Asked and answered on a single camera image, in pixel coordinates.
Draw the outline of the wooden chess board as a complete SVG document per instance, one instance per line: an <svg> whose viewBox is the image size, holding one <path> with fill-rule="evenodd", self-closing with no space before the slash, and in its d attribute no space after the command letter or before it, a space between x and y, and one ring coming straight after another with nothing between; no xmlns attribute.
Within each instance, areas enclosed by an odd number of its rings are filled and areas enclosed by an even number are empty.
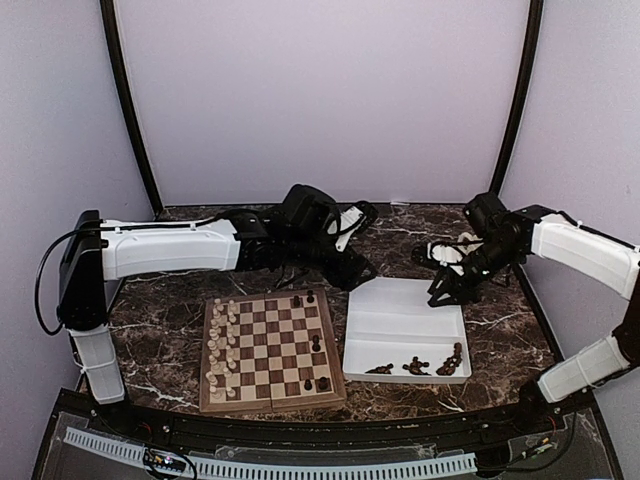
<svg viewBox="0 0 640 480"><path fill-rule="evenodd" d="M200 367L199 410L206 415L265 414L299 409L340 407L346 400L341 362L324 289L314 291L315 302L306 301L308 290L286 290L233 300L240 309L240 399L210 403L205 390L205 323L211 299L205 307ZM301 308L293 307L299 296ZM321 337L322 350L313 352L312 337ZM318 392L316 380L330 379L330 390ZM310 379L313 389L306 391Z"/></svg>

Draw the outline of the white plastic tray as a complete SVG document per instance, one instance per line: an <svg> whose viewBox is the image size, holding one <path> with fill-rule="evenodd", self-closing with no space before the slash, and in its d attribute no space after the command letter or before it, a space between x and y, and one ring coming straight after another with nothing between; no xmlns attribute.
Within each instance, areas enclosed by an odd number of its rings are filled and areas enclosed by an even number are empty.
<svg viewBox="0 0 640 480"><path fill-rule="evenodd" d="M399 384L463 384L472 374L463 310L427 304L429 280L377 277L348 297L342 370L350 381ZM436 370L461 342L462 363L453 376ZM378 375L379 365L428 361L429 376Z"/></svg>

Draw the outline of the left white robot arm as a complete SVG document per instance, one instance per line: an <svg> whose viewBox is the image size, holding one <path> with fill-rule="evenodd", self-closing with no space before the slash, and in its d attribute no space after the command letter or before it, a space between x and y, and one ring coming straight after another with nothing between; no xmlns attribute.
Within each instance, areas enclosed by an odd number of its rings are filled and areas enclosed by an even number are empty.
<svg viewBox="0 0 640 480"><path fill-rule="evenodd" d="M141 427L130 406L108 331L104 285L156 272L314 270L350 292L377 271L349 244L369 228L377 209L359 201L346 210L328 194L296 184L284 200L263 210L231 209L204 220L122 222L83 212L75 228L55 240L66 246L59 266L56 318L79 355L101 417L120 436Z"/></svg>

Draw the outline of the dark tall chess piece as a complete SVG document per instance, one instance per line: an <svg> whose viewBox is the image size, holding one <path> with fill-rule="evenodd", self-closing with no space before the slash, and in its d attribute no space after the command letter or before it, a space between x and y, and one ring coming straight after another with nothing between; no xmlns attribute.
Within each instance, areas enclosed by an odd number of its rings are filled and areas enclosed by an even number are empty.
<svg viewBox="0 0 640 480"><path fill-rule="evenodd" d="M321 337L319 335L314 335L312 337L311 349L315 353L320 352L322 350Z"/></svg>

